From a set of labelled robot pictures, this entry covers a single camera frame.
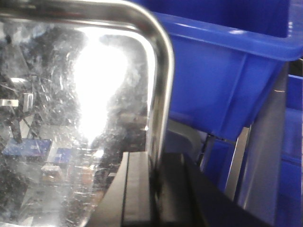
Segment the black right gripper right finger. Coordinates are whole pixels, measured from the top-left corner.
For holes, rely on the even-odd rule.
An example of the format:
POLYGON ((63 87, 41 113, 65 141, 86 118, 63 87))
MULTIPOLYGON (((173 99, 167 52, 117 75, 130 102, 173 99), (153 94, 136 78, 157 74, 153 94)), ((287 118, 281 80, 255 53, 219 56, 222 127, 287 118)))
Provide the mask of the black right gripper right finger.
POLYGON ((165 153, 159 169, 160 227, 267 227, 219 191, 186 155, 165 153))

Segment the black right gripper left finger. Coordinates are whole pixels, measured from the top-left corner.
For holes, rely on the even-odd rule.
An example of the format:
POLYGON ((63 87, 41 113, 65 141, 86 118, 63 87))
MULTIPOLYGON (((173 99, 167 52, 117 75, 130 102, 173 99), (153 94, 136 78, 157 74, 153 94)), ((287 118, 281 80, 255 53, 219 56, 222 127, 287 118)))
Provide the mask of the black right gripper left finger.
POLYGON ((125 152, 105 197, 89 219, 90 227, 151 227, 149 155, 125 152))

